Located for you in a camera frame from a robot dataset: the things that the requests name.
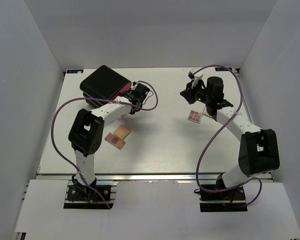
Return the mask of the black pink drawer organizer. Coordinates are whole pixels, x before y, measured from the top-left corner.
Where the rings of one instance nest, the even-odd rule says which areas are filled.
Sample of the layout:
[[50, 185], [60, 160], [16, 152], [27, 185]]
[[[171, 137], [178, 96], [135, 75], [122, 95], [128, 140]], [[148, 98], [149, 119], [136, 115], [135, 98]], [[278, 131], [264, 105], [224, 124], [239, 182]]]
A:
[[100, 66], [80, 83], [85, 98], [115, 100], [131, 89], [132, 82], [106, 65]]

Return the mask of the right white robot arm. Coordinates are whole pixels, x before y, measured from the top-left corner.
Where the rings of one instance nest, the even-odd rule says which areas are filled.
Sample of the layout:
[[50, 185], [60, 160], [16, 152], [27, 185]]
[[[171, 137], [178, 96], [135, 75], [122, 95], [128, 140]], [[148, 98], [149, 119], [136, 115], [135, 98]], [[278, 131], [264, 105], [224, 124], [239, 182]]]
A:
[[275, 131], [262, 129], [240, 115], [233, 104], [224, 98], [223, 90], [224, 83], [220, 77], [209, 77], [204, 83], [201, 78], [192, 76], [180, 95], [189, 104], [205, 104], [207, 114], [221, 124], [217, 133], [228, 129], [240, 142], [237, 165], [218, 177], [215, 189], [200, 188], [226, 200], [233, 195], [234, 189], [252, 178], [277, 170], [280, 156]]

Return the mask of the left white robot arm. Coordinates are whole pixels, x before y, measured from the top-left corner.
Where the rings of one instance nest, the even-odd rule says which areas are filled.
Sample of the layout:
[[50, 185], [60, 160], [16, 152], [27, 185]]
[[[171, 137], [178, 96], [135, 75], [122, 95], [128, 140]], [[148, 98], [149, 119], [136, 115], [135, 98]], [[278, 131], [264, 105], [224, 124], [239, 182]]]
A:
[[78, 167], [72, 182], [84, 199], [89, 200], [96, 193], [94, 156], [101, 146], [105, 126], [124, 115], [140, 111], [150, 91], [146, 85], [137, 83], [105, 105], [93, 110], [81, 109], [77, 113], [68, 139]]

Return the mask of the multi-colour blush palette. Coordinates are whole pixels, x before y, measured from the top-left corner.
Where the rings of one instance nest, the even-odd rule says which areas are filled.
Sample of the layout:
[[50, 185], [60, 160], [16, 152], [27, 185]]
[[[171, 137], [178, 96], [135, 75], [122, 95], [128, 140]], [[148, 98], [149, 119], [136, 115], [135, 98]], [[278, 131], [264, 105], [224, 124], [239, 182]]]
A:
[[189, 112], [189, 115], [187, 117], [187, 119], [191, 122], [200, 124], [201, 120], [203, 118], [203, 114], [201, 112], [195, 111], [195, 110], [191, 110]]

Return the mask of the right XDOF logo sticker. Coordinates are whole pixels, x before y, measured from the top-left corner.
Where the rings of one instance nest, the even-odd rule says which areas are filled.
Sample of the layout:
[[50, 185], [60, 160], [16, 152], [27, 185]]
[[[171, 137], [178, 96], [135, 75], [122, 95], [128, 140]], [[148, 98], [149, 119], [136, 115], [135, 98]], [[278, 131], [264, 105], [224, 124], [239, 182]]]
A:
[[215, 67], [214, 69], [216, 72], [229, 72], [233, 70], [231, 67]]

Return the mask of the xdof logo sticker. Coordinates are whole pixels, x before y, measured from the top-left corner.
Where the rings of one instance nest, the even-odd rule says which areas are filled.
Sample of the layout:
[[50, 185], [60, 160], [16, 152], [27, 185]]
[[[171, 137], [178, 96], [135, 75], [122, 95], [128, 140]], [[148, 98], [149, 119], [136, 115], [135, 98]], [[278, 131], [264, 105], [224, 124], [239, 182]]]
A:
[[82, 74], [83, 72], [83, 69], [68, 69], [66, 74]]
[[214, 69], [216, 72], [229, 72], [233, 70], [231, 67], [215, 67]]

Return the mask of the pink eyeshadow palette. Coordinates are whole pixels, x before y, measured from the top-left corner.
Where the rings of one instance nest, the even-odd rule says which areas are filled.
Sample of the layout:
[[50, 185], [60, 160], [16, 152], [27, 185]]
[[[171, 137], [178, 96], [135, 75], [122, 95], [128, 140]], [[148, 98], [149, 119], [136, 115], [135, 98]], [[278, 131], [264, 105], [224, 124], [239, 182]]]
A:
[[125, 142], [122, 139], [112, 133], [108, 133], [104, 140], [119, 150], [121, 150], [125, 145]]

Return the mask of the left XDOF logo sticker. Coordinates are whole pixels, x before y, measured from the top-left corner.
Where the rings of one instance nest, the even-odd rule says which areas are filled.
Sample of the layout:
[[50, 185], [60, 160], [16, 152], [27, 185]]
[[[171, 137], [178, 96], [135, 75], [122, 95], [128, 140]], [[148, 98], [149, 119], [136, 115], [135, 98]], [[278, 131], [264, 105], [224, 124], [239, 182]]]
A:
[[82, 74], [83, 72], [83, 69], [68, 69], [66, 74]]

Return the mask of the aluminium table frame rail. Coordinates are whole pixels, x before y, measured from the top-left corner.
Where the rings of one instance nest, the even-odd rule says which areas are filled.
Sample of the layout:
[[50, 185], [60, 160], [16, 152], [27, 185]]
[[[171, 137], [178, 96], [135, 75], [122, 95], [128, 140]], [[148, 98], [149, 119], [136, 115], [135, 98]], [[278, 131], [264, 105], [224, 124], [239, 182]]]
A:
[[274, 130], [258, 126], [245, 105], [247, 118], [235, 121], [239, 124], [238, 168], [247, 180], [271, 172], [280, 166], [277, 135]]

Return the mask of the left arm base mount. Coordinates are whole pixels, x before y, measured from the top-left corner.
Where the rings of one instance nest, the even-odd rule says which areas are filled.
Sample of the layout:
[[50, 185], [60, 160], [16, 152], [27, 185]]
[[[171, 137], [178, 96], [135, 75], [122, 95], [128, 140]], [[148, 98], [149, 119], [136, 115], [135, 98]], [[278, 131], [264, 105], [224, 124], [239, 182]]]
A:
[[97, 182], [96, 189], [103, 196], [109, 208], [99, 194], [92, 191], [87, 195], [72, 182], [69, 182], [66, 188], [63, 208], [72, 210], [110, 210], [116, 199], [116, 182]]

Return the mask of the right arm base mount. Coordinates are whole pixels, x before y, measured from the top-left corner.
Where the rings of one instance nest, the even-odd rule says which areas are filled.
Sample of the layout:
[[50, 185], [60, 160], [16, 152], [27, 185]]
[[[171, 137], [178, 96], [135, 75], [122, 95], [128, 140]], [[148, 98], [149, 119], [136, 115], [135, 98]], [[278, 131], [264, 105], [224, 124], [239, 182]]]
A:
[[246, 195], [243, 187], [225, 192], [210, 193], [197, 188], [201, 213], [247, 212]]

